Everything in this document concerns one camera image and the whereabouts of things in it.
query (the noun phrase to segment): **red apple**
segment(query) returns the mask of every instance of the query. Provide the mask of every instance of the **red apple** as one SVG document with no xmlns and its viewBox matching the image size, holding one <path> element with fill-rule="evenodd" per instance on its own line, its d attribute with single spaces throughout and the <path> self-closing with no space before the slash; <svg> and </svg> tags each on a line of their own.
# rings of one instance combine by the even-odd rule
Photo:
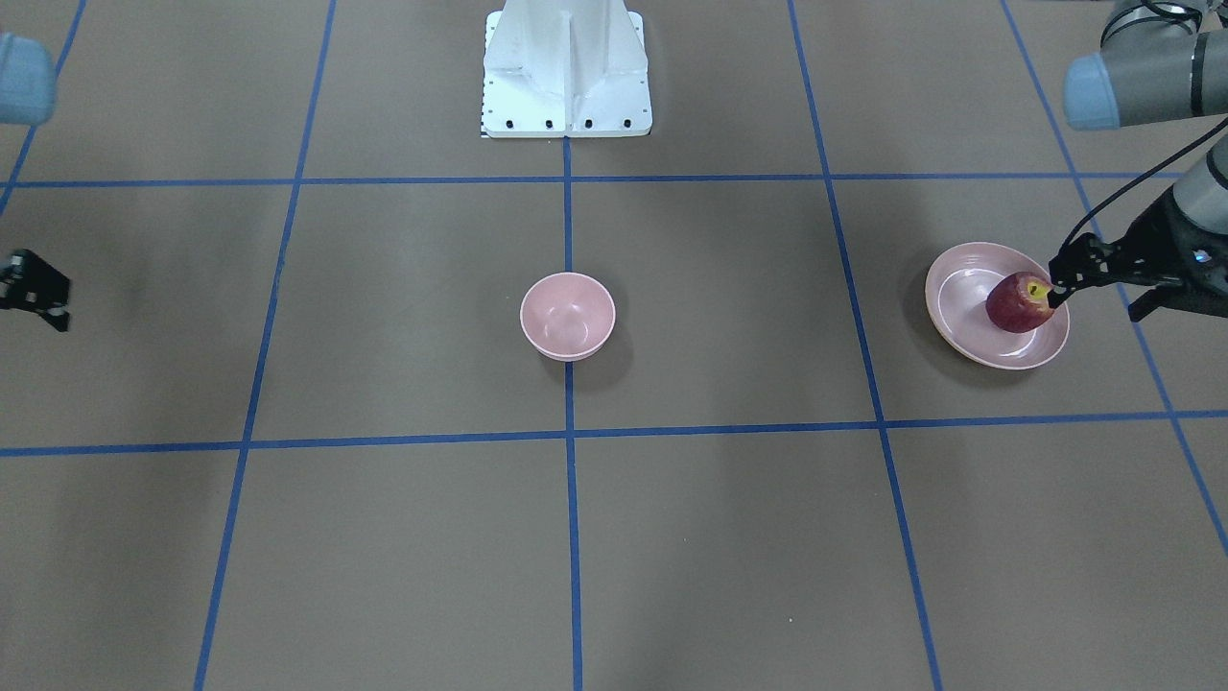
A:
<svg viewBox="0 0 1228 691">
<path fill-rule="evenodd" d="M 1049 291 L 1054 284 L 1032 271 L 1017 271 L 1003 277 L 985 299 L 985 311 L 993 325 L 1011 333 L 1027 333 L 1049 320 Z"/>
</svg>

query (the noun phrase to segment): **pink plate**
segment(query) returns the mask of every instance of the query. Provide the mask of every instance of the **pink plate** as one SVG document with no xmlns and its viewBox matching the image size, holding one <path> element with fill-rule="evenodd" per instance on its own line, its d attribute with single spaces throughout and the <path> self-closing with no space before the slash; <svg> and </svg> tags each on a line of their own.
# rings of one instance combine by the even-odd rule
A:
<svg viewBox="0 0 1228 691">
<path fill-rule="evenodd" d="M 993 242 L 968 242 L 943 252 L 925 280 L 925 301 L 938 333 L 970 360 L 1005 371 L 1039 368 L 1054 360 L 1071 330 L 1066 304 L 1039 328 L 1011 333 L 985 312 L 990 290 L 1014 271 L 1049 271 L 1030 257 Z"/>
<path fill-rule="evenodd" d="M 521 328 L 543 356 L 571 363 L 596 353 L 614 330 L 614 298 L 597 279 L 556 272 L 521 302 Z"/>
</svg>

